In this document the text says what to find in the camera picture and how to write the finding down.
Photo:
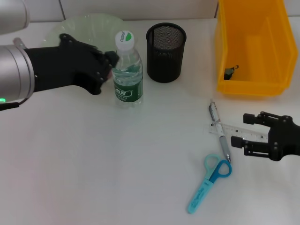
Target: scissors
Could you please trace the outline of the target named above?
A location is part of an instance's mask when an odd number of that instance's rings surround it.
[[[210,168],[208,166],[208,163],[207,163],[209,158],[216,158],[217,159],[217,163],[212,168]],[[229,172],[226,175],[223,175],[223,174],[219,173],[219,169],[221,168],[221,166],[223,164],[226,164],[229,168]],[[188,207],[188,210],[187,210],[191,214],[196,212],[197,208],[202,203],[202,201],[204,200],[206,195],[209,193],[209,191],[212,188],[212,186],[214,185],[215,181],[219,177],[222,177],[222,178],[229,177],[231,172],[232,172],[232,167],[229,164],[229,162],[227,160],[222,160],[221,161],[220,156],[218,156],[216,154],[208,155],[205,158],[204,166],[207,170],[204,181],[202,182],[201,186],[199,187],[197,193],[195,194],[195,196],[194,196],[193,200],[191,201],[191,203]]]

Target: pen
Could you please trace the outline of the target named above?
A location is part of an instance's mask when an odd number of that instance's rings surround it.
[[[223,132],[221,120],[217,111],[216,103],[211,99],[210,100],[210,106],[209,106],[209,111],[211,115],[212,121],[216,123],[217,127],[217,133],[219,134],[220,137],[220,143],[221,143],[221,148],[223,150],[223,154],[227,161],[231,163],[231,157],[230,157],[230,151],[229,151],[229,146],[225,137],[225,134]]]

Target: black mesh pen holder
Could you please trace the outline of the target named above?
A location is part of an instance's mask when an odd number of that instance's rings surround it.
[[[181,72],[185,31],[178,25],[163,22],[151,27],[146,35],[148,42],[147,72],[156,82],[176,80]]]

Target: scissor blade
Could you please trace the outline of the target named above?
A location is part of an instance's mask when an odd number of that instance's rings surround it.
[[[210,191],[213,183],[208,179],[204,179],[201,186],[199,187],[197,193],[195,194],[193,200],[191,201],[187,211],[189,213],[194,213],[198,209],[199,205],[202,203],[208,192]]]

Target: white wall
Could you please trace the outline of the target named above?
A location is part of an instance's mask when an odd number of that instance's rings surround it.
[[[300,0],[285,0],[288,15],[300,15]]]
[[[218,0],[61,0],[66,18],[108,13],[125,20],[213,18]]]
[[[59,0],[24,0],[29,8],[31,22],[62,21]]]

